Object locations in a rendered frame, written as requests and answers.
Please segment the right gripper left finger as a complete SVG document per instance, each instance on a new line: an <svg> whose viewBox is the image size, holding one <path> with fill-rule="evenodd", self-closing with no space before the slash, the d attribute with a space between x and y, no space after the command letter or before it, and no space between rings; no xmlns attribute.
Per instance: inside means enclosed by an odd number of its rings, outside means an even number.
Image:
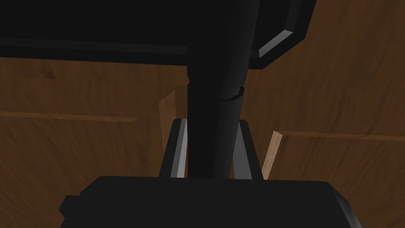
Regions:
<svg viewBox="0 0 405 228"><path fill-rule="evenodd" d="M187 141L187 119L174 119L170 129L159 177L184 178Z"/></svg>

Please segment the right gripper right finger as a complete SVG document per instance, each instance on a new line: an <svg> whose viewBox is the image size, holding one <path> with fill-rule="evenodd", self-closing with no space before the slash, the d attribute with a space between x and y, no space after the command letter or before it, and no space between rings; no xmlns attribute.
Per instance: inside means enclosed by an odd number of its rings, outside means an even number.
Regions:
<svg viewBox="0 0 405 228"><path fill-rule="evenodd" d="M233 167L235 179L264 179L246 120L239 120L233 153Z"/></svg>

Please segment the brown wooden cupboard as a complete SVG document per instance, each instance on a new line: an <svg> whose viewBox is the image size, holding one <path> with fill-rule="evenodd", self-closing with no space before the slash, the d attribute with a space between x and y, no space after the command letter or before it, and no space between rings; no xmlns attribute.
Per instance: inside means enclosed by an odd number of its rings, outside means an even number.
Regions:
<svg viewBox="0 0 405 228"><path fill-rule="evenodd" d="M0 228L59 228L97 177L157 176L186 72L0 57ZM244 87L264 177L329 182L364 228L405 228L405 0L318 0Z"/></svg>

